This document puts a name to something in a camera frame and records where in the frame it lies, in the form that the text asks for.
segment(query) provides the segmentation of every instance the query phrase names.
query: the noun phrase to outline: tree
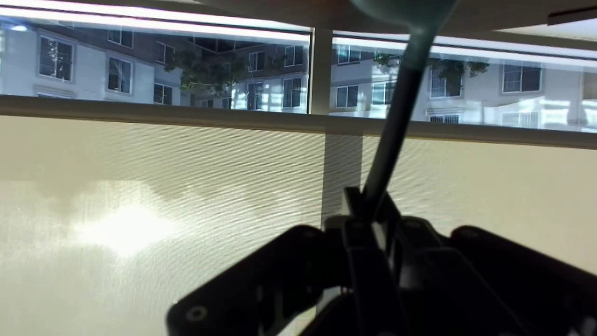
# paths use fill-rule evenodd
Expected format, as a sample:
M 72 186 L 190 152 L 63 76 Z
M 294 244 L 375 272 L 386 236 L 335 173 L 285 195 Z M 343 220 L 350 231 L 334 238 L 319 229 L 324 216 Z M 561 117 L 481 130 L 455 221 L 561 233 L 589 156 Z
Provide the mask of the tree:
M 388 70 L 390 66 L 397 66 L 399 53 L 375 53 L 373 61 L 382 70 Z M 460 85 L 460 78 L 466 74 L 474 78 L 487 70 L 488 63 L 485 59 L 453 59 L 453 57 L 442 57 L 442 55 L 431 55 L 429 66 L 432 70 L 438 70 L 440 78 L 446 78 L 447 85 Z
M 446 78 L 447 91 L 459 91 L 462 76 L 474 78 L 487 70 L 488 63 L 483 59 L 453 59 L 453 57 L 429 57 L 429 66 Z
M 182 68 L 181 89 L 188 93 L 229 93 L 235 81 L 248 76 L 244 57 L 235 52 L 197 55 L 182 50 L 164 68 Z

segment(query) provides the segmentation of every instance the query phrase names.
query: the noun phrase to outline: building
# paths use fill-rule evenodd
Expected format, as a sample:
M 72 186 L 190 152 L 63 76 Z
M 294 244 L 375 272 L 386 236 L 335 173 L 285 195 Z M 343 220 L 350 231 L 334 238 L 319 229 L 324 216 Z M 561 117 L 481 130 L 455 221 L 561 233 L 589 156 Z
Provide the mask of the building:
M 18 29 L 3 24 L 0 33 L 3 94 L 294 113 L 307 106 L 306 42 L 71 22 L 24 22 Z M 432 55 L 414 119 L 531 128 L 597 126 L 595 66 L 539 57 L 518 61 L 507 50 L 488 57 L 464 55 L 468 50 Z M 334 42 L 330 113 L 384 117 L 397 63 L 397 50 Z

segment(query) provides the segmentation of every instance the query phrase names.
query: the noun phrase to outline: black plastic part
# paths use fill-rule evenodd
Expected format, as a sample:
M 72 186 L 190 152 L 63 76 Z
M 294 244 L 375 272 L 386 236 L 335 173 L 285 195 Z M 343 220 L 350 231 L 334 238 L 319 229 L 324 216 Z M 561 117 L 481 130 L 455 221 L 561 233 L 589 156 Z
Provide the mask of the black plastic part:
M 337 231 L 347 257 L 349 290 L 356 309 L 358 336 L 397 333 L 408 336 L 405 311 L 397 294 L 397 279 L 386 253 L 377 246 L 371 223 L 352 216 L 326 220 L 326 233 Z
M 459 227 L 449 242 L 533 332 L 559 336 L 597 322 L 597 276 L 479 227 Z
M 354 296 L 343 292 L 328 302 L 300 336 L 360 336 Z
M 168 333 L 278 333 L 321 296 L 324 242 L 321 229 L 291 227 L 179 300 L 168 311 Z
M 446 333 L 530 333 L 474 264 L 423 218 L 405 216 L 397 225 L 405 270 L 401 277 L 408 318 L 416 333 L 434 320 Z

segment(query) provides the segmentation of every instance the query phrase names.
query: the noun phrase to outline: ceiling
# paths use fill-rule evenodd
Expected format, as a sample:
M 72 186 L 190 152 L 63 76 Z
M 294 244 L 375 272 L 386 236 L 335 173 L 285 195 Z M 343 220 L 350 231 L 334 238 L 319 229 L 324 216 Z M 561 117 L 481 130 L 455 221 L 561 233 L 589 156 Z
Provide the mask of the ceiling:
M 350 0 L 78 0 L 95 3 L 171 7 L 184 10 L 272 18 L 334 29 L 395 31 L 360 12 Z M 544 24 L 546 14 L 591 7 L 595 0 L 460 0 L 444 27 L 447 35 Z

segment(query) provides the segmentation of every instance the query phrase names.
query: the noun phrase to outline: building window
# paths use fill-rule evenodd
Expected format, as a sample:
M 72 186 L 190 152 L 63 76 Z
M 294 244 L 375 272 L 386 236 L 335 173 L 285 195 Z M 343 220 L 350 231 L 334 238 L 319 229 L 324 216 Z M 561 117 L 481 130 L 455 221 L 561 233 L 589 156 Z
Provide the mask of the building window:
M 335 93 L 335 106 L 356 106 L 358 85 L 341 85 Z
M 63 27 L 74 29 L 74 22 L 69 22 L 69 20 L 57 20 L 57 25 L 63 25 Z
M 123 46 L 132 46 L 132 31 L 108 29 L 108 40 Z
M 304 48 L 302 46 L 285 46 L 283 48 L 283 66 L 294 66 L 304 63 Z
M 212 98 L 203 98 L 201 108 L 212 108 Z
M 173 93 L 173 89 L 169 85 L 155 83 L 153 85 L 153 102 L 171 104 L 171 93 Z
M 231 109 L 231 98 L 229 96 L 222 98 L 222 108 Z
M 265 52 L 250 52 L 248 53 L 248 72 L 257 72 L 265 66 Z
M 39 74 L 72 80 L 74 46 L 48 37 L 39 40 Z
M 432 115 L 429 121 L 431 122 L 459 122 L 460 117 L 459 115 Z
M 283 80 L 283 106 L 300 106 L 300 78 Z
M 248 83 L 246 108 L 261 109 L 263 106 L 263 83 Z
M 371 85 L 371 104 L 391 104 L 393 81 Z
M 164 42 L 156 42 L 156 61 L 173 63 L 173 57 L 175 57 L 175 46 L 164 44 Z
M 335 61 L 337 63 L 356 63 L 356 61 L 360 61 L 360 50 L 350 44 L 337 44 L 335 46 Z
M 462 76 L 442 76 L 440 68 L 431 66 L 431 96 L 459 96 L 462 94 Z
M 108 57 L 108 89 L 132 93 L 132 63 Z
M 541 87 L 541 66 L 526 65 L 503 65 L 502 89 L 507 93 L 515 91 L 539 91 Z

